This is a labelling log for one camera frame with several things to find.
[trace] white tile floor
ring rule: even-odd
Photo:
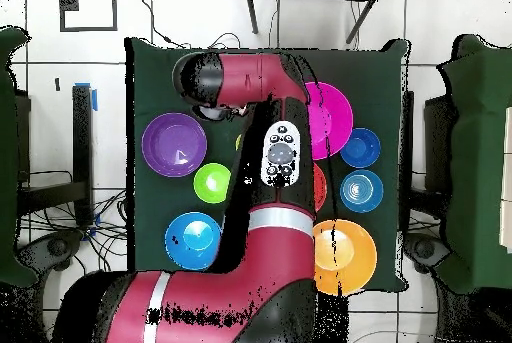
[[[109,20],[111,22],[107,7],[109,1],[80,0],[81,10],[68,12],[67,24],[106,25]],[[177,43],[188,42],[206,47],[220,34],[234,32],[243,47],[269,45],[275,0],[254,0],[260,29],[257,35],[251,31],[246,0],[146,1],[153,5],[156,29]],[[412,43],[408,82],[409,89],[415,92],[416,106],[414,171],[425,171],[423,103],[445,93],[435,65],[449,59],[452,43],[459,34],[476,33],[493,44],[510,45],[511,2],[378,0],[364,22],[360,30],[359,49],[378,50],[393,38],[405,37]],[[33,171],[71,170],[71,86],[77,82],[89,82],[98,90],[99,110],[93,112],[94,187],[97,200],[104,200],[125,187],[123,38],[141,37],[158,46],[169,47],[151,30],[150,12],[140,0],[117,0],[117,4],[117,32],[61,33],[58,0],[0,0],[0,26],[26,28],[32,37],[27,48],[22,47],[13,55],[11,69],[19,87],[27,89],[32,98]],[[349,2],[281,0],[281,46],[353,48],[354,44],[347,46],[345,43],[353,22]],[[230,47],[237,46],[232,37],[227,36],[222,41]],[[275,43],[274,20],[270,44],[275,46]],[[59,92],[55,89],[55,78],[60,79]],[[40,184],[47,184],[48,179],[65,181],[66,178],[65,175],[40,177]],[[415,174],[413,186],[424,187],[423,180],[422,175]],[[111,209],[109,213],[112,216],[105,219],[119,222],[116,221],[119,220],[117,211]],[[62,214],[58,210],[49,213]],[[36,230],[31,233],[32,240],[40,234]],[[28,240],[29,235],[23,231],[20,243],[27,243]],[[125,247],[118,242],[114,249],[122,252]],[[85,242],[77,256],[88,271],[97,269],[96,256]],[[123,269],[126,266],[124,257],[110,255],[108,259],[112,268]],[[81,266],[74,260],[68,270],[53,272],[50,276],[44,297],[48,328],[55,319],[54,310],[59,308],[60,299],[82,273]],[[432,343],[432,337],[428,335],[435,331],[437,311],[433,282],[430,277],[416,273],[407,259],[403,261],[402,273],[409,283],[407,291],[403,293],[366,292],[350,298],[349,343]]]

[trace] lime green bowl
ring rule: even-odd
[[[199,168],[194,176],[194,191],[206,203],[226,200],[231,172],[221,164],[210,163]]]

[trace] purple bowl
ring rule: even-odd
[[[206,155],[206,134],[185,114],[156,117],[142,135],[142,154],[147,164],[165,177],[183,177],[194,172]]]

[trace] black button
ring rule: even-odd
[[[292,175],[291,167],[289,167],[288,165],[281,167],[281,174],[283,174],[285,177]]]

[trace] pink plate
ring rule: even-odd
[[[311,103],[308,106],[313,160],[338,153],[352,132],[352,108],[336,87],[326,83],[306,83]]]

